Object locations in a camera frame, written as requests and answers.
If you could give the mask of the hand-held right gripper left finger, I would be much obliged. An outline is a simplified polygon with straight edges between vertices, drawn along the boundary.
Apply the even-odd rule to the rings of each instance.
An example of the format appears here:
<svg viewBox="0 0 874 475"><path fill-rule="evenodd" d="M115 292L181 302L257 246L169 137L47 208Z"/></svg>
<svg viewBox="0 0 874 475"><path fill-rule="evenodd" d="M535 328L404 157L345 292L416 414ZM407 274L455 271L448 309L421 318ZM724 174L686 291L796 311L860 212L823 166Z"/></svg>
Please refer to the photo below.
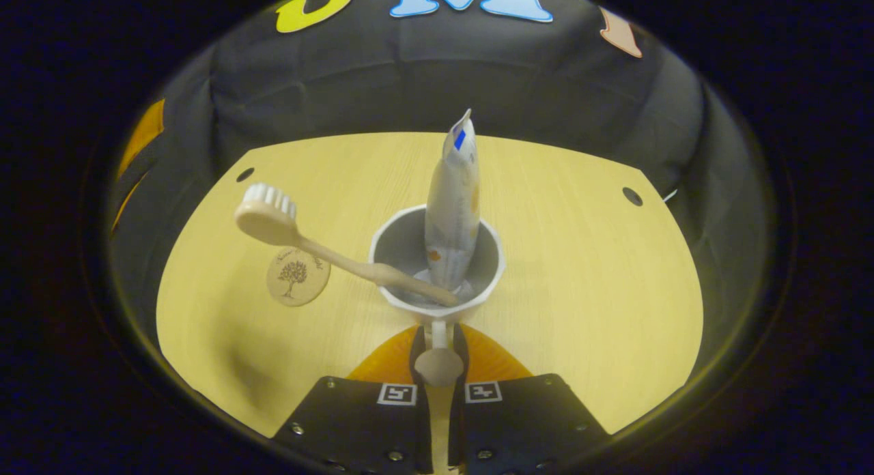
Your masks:
<svg viewBox="0 0 874 475"><path fill-rule="evenodd" d="M431 474L430 405L413 363L423 326L396 333L346 377L319 378L272 440L340 474Z"/></svg>

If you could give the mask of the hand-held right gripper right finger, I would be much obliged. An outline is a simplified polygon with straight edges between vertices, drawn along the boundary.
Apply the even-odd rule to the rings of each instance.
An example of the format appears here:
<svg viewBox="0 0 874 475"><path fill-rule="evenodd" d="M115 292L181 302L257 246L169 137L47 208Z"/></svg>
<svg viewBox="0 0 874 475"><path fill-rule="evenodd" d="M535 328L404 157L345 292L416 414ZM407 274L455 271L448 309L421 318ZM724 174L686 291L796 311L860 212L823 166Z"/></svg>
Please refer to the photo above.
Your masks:
<svg viewBox="0 0 874 475"><path fill-rule="evenodd" d="M447 431L447 465L461 474L559 474L609 434L558 373L535 375L502 345L453 326L463 362Z"/></svg>

